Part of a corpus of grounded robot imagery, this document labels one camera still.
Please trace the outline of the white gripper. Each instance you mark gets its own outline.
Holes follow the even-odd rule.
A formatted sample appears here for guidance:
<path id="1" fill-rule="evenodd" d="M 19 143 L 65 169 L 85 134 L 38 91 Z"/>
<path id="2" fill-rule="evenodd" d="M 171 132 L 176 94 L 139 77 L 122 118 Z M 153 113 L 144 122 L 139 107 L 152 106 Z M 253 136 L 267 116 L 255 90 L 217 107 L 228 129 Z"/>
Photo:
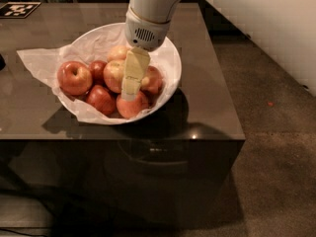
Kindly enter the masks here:
<path id="1" fill-rule="evenodd" d="M 147 51 L 154 51 L 162 45 L 170 23 L 170 10 L 162 6 L 128 6 L 125 37 L 134 47 L 127 52 L 124 63 L 121 82 L 121 97 L 124 100 L 133 101 L 136 98 L 150 63 Z"/>

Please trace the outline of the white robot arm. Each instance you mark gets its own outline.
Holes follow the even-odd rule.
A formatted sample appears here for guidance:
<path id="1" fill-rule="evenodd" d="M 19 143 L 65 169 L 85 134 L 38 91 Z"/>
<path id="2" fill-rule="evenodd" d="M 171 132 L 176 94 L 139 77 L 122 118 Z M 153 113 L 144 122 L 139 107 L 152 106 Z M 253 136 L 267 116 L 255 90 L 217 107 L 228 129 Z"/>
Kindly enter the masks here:
<path id="1" fill-rule="evenodd" d="M 181 0 L 129 0 L 125 36 L 132 46 L 162 45 Z M 316 96 L 316 0 L 205 0 Z"/>

